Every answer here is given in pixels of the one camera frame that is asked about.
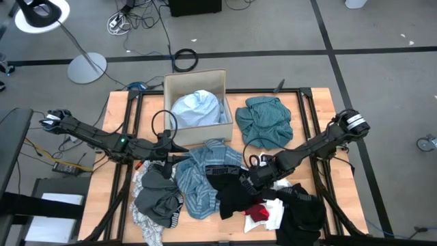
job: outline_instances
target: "gray fabric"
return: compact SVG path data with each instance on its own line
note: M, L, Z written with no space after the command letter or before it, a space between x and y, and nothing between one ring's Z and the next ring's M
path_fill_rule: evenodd
M138 194L143 190L141 179L144 176L144 174L147 172L149 166L150 166L150 162L145 161L143 167L139 170L139 173L135 177L135 187L134 190L132 191L132 196L135 198L138 197ZM158 225L157 223L153 222L148 216L140 213L138 211L137 206L135 206L134 202L130 204L130 211L132 212L132 218L134 224L141 228L144 241L149 246L163 246L162 235L163 235L164 227L162 225Z
M158 225L173 228L177 225L183 199L178 186L164 179L158 167L162 166L152 165L142 177L144 189L135 199L135 206Z

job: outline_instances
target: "red cloth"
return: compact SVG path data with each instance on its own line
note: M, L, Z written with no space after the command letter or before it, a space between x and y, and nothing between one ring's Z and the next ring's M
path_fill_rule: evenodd
M250 209L245 210L244 213L250 215L255 223L258 221L266 221L269 216L266 207L261 204L253 205Z

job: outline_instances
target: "clothing pile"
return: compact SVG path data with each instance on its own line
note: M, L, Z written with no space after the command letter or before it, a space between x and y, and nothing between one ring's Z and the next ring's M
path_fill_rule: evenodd
M161 246L164 228L177 226L184 202L173 179L164 179L162 170L163 163L145 161L135 177L132 192L135 197L130 205L133 221L141 227L143 238L150 246Z
M288 144L293 137L292 115L278 98L258 96L247 99L246 105L236 112L244 143L267 150ZM171 112L180 128L226 121L223 101L203 90L179 98ZM162 175L163 163L147 161L135 178L135 201L130 209L149 245L162 245L163 230L177 226L183 202L195 219L212 213L228 219L241 212L245 215L244 233L264 225L266 230L276 230L278 245L310 246L320 237L326 220L324 203L300 184L292 186L283 179L257 191L242 166L241 153L226 146L223 139L207 140L186 156L173 166L170 179Z

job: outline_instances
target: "wooden table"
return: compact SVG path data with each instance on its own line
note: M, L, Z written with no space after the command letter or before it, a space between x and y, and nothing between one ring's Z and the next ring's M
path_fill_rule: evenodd
M328 121L335 115L334 104L328 88L313 88L313 99L315 108L317 110L318 120L322 131ZM296 93L280 93L280 94L228 94L227 99L231 112L235 117L235 112L238 107L245 107L245 100L253 96L271 95L277 96L281 102L292 112L291 125L293 128L294 137L286 146L287 148L295 148L305 142L305 134L303 131L302 118L299 113L298 99ZM128 92L111 92L109 97L106 115L104 118L103 130L114 131L124 120L126 110ZM308 102L305 102L305 109L307 110L307 118L309 119L311 135L314 136L313 123L309 112ZM132 132L133 122L135 118L136 102L132 104L131 118L129 124L129 133ZM149 139L156 141L150 123L152 116L160 109L163 109L163 95L147 95L143 98L143 105L141 109L141 118L139 125L138 138ZM163 130L163 114L159 114L155 119L155 128L157 131ZM242 133L234 120L234 132L231 142L227 142L235 150L242 152L244 143L242 141ZM246 150L246 157L251 154L259 154L261 151L265 153L276 153L279 150L265 151L254 147L248 147ZM347 160L345 152L337 152L339 158ZM338 205L343 209L345 214L354 222L355 226L364 233L367 233L367 226L363 210L361 208L358 193L355 187L354 177L350 166L347 163L333 159L331 162L331 176L333 185L337 196ZM97 223L101 220L103 214L106 212L109 205L109 197L111 194L111 186L115 172L115 164L108 163L100 168L91 177L87 202L85 205L85 212L79 232L79 239L88 236L95 228ZM124 175L120 180L119 187L121 187ZM311 166L309 159L306 158L302 164L296 168L296 171L289 175L287 179L292 183L301 183L302 186L310 193L315 194L315 187L311 174ZM130 183L130 190L134 187L134 183ZM133 201L133 196L129 195L130 204ZM326 205L328 210L328 220L330 224L330 231L335 234L335 227L333 223L332 212L329 205ZM117 234L117 225L119 218L119 210L114 215L113 233L111 238L115 238ZM226 220L221 220L220 215L215 213L203 220L193 219L189 216L185 206L180 214L178 226L174 229L166 229L163 233L163 242L196 242L196 241L264 241L275 240L274 231L266 231L263 226L251 230L248 233L243 232L244 216L240 213L234 213L233 217ZM132 213L127 212L126 224L124 228L124 243L142 243L143 237L141 235L140 227L132 222Z

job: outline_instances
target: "lamp base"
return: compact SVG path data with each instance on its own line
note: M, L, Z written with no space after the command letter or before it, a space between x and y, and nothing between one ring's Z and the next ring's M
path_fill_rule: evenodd
M70 65L68 65L67 75L71 81L78 84L91 83L100 78L103 75L103 72L107 69L107 60L103 55L99 53L87 54L95 63L95 69L91 67L83 55L79 55L70 62Z

